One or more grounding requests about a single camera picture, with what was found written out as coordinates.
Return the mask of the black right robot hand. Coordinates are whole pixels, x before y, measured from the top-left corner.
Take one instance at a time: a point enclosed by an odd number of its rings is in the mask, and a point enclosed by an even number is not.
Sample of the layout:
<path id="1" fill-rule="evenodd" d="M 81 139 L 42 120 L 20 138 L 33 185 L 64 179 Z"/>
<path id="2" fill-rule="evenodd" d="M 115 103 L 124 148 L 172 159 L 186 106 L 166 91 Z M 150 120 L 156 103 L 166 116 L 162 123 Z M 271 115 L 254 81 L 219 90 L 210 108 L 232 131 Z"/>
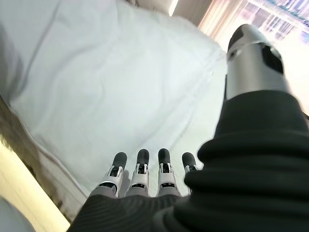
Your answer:
<path id="1" fill-rule="evenodd" d="M 158 153 L 158 195 L 146 193 L 149 154 L 138 154 L 125 197 L 117 197 L 126 155 L 91 192 L 71 232 L 306 232 L 309 128 L 291 94 L 279 52 L 255 27 L 239 26 L 227 51 L 225 95 L 214 137 L 184 153 L 182 197 L 169 152 Z"/>

